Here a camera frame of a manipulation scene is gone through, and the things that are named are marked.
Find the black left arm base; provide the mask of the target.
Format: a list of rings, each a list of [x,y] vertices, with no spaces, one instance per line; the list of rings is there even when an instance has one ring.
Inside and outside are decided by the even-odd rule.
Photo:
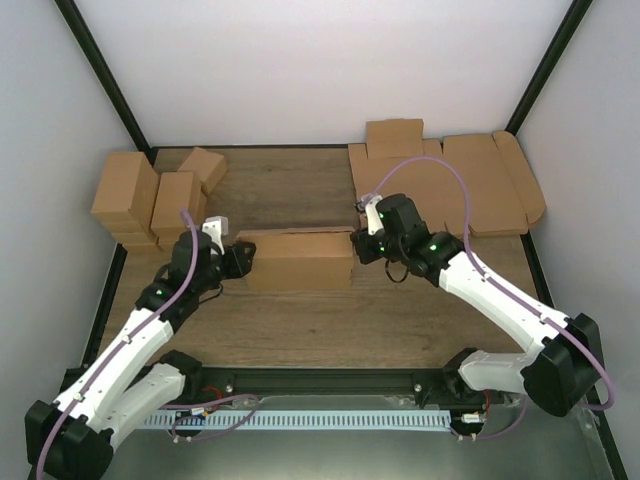
[[[236,375],[229,369],[204,367],[186,377],[182,393],[169,405],[194,405],[230,396],[235,390]]]

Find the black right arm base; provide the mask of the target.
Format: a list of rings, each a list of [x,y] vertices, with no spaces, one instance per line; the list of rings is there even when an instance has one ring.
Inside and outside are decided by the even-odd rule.
[[[421,408],[437,405],[440,409],[475,409],[491,403],[503,402],[503,395],[495,391],[486,395],[472,390],[455,370],[419,369],[412,372],[415,404]]]

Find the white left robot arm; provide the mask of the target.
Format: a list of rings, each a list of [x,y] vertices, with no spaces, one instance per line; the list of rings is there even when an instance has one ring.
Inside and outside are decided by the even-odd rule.
[[[54,401],[25,416],[32,478],[99,479],[122,442],[159,409],[202,411],[202,364],[172,350],[143,369],[223,281],[245,277],[256,246],[224,245],[213,227],[182,234],[109,346]]]

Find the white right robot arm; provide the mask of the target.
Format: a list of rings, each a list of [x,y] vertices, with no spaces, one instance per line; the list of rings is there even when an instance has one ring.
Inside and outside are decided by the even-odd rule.
[[[472,306],[520,347],[516,354],[461,352],[444,378],[451,400],[465,403],[482,390],[518,393],[563,417],[600,379],[604,358],[591,317],[570,317],[544,305],[493,272],[455,236],[430,232],[404,194],[364,196],[355,208],[366,221],[351,235],[362,264],[402,264]]]

